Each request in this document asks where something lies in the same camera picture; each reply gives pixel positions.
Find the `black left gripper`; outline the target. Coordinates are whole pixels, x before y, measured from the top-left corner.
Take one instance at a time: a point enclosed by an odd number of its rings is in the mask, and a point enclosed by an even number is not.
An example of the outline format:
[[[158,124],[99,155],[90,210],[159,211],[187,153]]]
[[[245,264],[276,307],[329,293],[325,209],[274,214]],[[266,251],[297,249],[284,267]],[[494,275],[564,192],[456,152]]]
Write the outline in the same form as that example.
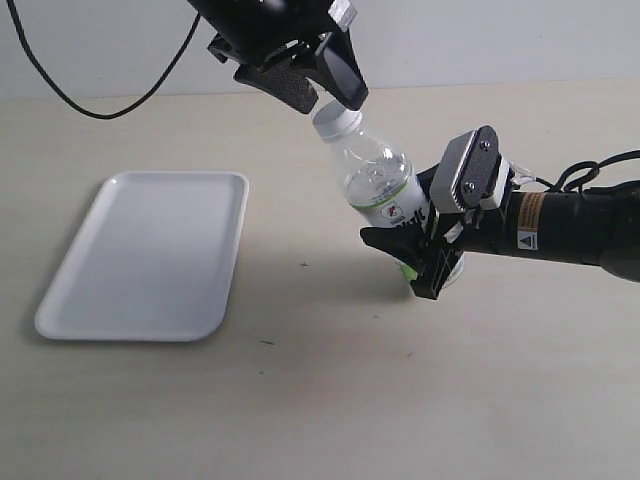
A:
[[[317,83],[349,110],[359,110],[369,90],[347,32],[357,16],[350,1],[191,0],[189,4],[216,31],[208,51],[218,61],[241,64],[240,84],[260,90],[301,114],[319,97],[311,82],[288,62],[259,68],[276,51],[317,45]]]

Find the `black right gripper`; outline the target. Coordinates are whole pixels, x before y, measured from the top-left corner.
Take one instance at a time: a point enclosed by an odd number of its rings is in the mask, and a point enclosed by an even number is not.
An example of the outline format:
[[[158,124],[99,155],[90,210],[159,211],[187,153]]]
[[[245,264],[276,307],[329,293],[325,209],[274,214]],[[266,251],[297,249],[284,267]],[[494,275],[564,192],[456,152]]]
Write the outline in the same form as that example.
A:
[[[443,198],[441,163],[417,174],[427,200]],[[394,228],[364,227],[360,238],[415,271],[412,291],[419,298],[435,300],[445,284],[461,271],[467,252],[509,256],[515,251],[515,217],[507,195],[500,207],[481,208],[459,215],[439,215],[425,227],[419,224]]]

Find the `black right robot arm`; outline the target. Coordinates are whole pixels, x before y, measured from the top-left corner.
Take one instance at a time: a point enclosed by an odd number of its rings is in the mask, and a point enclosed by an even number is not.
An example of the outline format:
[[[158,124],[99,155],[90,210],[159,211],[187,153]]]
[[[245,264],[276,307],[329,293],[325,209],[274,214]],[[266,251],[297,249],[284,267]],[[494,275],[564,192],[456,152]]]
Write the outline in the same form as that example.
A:
[[[639,183],[586,188],[603,168],[580,162],[541,192],[523,192],[503,160],[492,173],[472,173],[456,182],[460,208],[446,212],[429,194],[435,211],[424,226],[366,227],[364,243],[412,270],[415,296],[435,300],[458,276],[468,252],[596,266],[636,282],[639,279]]]

